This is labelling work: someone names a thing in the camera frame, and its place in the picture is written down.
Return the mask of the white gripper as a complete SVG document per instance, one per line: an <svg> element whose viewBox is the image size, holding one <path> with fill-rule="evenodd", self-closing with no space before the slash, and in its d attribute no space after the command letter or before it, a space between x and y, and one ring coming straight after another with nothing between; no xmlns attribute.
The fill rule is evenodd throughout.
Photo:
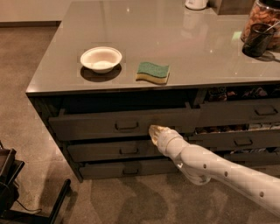
<svg viewBox="0 0 280 224"><path fill-rule="evenodd" d="M171 159L180 158L182 150L189 146L189 143L177 131L168 127L151 125L149 134L158 150Z"/></svg>

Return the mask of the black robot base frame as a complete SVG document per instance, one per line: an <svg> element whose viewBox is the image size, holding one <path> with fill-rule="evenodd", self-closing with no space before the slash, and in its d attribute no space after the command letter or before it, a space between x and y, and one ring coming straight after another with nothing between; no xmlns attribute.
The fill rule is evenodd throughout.
<svg viewBox="0 0 280 224"><path fill-rule="evenodd" d="M55 224L64 199L70 192L71 180L64 182L50 215L39 215L40 209L27 209L18 201L19 185L16 178L25 162L17 160L16 153L0 142L0 224Z"/></svg>

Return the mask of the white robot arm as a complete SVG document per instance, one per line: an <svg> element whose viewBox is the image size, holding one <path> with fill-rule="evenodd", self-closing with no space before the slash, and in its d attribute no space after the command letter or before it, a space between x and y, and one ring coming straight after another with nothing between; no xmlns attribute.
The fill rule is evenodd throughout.
<svg viewBox="0 0 280 224"><path fill-rule="evenodd" d="M158 125L149 127L151 141L195 185L210 179L233 188L238 193L280 216L280 179L230 162L210 150L188 143L176 130Z"/></svg>

